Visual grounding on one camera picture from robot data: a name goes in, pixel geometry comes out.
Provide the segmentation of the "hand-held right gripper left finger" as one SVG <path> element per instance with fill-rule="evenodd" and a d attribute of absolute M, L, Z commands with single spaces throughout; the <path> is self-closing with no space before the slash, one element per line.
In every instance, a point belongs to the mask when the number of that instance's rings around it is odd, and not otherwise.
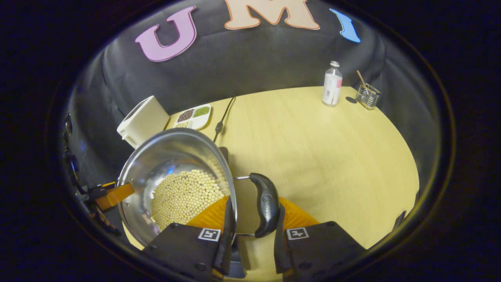
<path fill-rule="evenodd" d="M 170 223 L 142 253 L 180 279 L 221 282 L 230 272 L 234 216 L 232 198 L 226 196 L 187 224 Z"/>

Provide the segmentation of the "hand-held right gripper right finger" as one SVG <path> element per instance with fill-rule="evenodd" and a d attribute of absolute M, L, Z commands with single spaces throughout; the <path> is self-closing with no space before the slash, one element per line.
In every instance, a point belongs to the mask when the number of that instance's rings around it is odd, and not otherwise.
<path fill-rule="evenodd" d="M 320 223 L 283 197 L 279 202 L 274 262 L 283 282 L 333 282 L 366 252 L 338 223 Z"/>

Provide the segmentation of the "stainless steel pot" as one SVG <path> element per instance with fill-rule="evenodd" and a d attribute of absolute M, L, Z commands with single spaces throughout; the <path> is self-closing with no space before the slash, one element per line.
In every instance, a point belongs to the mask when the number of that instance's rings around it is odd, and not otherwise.
<path fill-rule="evenodd" d="M 153 217 L 154 189 L 169 175 L 197 170 L 207 173 L 229 196 L 230 223 L 238 223 L 236 180 L 249 179 L 258 193 L 256 206 L 260 224 L 254 236 L 261 238 L 277 228 L 280 202 L 274 183 L 265 175 L 232 174 L 223 151 L 208 136 L 189 128 L 173 128 L 157 133 L 141 144 L 125 162 L 116 186 L 131 184 L 134 193 L 118 204 L 122 222 L 136 242 L 145 247 L 161 233 Z"/>

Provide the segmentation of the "pile of soybeans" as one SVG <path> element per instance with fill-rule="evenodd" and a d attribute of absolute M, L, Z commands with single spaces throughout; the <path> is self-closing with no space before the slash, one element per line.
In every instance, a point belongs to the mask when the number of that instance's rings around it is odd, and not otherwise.
<path fill-rule="evenodd" d="M 151 217 L 162 231 L 172 223 L 187 224 L 228 196 L 215 178 L 201 170 L 167 175 L 153 190 Z"/>

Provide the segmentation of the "white toaster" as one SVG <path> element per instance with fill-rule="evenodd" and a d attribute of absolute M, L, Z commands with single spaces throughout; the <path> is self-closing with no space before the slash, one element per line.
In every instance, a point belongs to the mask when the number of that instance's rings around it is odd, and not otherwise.
<path fill-rule="evenodd" d="M 141 146 L 147 139 L 166 127 L 170 115 L 152 95 L 134 107 L 117 127 L 121 138 L 132 148 Z"/>

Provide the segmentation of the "white divided bean dish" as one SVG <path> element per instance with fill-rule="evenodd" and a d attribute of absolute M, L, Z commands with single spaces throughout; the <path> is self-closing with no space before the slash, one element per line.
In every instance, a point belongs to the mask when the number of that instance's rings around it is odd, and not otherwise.
<path fill-rule="evenodd" d="M 185 110 L 181 112 L 172 127 L 186 127 L 193 130 L 200 130 L 208 124 L 211 117 L 211 111 L 212 107 L 210 104 L 202 104 L 198 107 Z"/>

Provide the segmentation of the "clear plastic bottle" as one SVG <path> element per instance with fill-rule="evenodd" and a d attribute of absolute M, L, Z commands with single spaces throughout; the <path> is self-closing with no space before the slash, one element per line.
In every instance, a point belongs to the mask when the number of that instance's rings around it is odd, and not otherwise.
<path fill-rule="evenodd" d="M 324 73 L 324 85 L 322 102 L 330 107 L 338 103 L 343 75 L 339 70 L 340 64 L 337 61 L 330 62 L 330 68 Z"/>

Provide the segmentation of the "glass stick holder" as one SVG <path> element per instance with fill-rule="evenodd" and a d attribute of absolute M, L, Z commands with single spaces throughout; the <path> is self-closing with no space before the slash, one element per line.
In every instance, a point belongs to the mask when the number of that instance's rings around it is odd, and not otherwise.
<path fill-rule="evenodd" d="M 360 84 L 355 98 L 365 109 L 374 110 L 382 98 L 382 92 L 370 84 Z"/>

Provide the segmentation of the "black backdrop cloth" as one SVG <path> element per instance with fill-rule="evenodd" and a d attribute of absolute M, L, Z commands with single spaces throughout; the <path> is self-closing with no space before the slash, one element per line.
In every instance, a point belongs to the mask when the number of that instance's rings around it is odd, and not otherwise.
<path fill-rule="evenodd" d="M 343 85 L 356 70 L 382 91 L 379 109 L 408 144 L 420 188 L 440 155 L 437 91 L 403 41 L 324 0 L 185 0 L 150 13 L 111 38 L 71 91 L 70 149 L 84 184 L 117 179 L 132 148 L 116 131 L 154 95 L 169 113 L 231 96 L 320 86 L 331 60 Z"/>

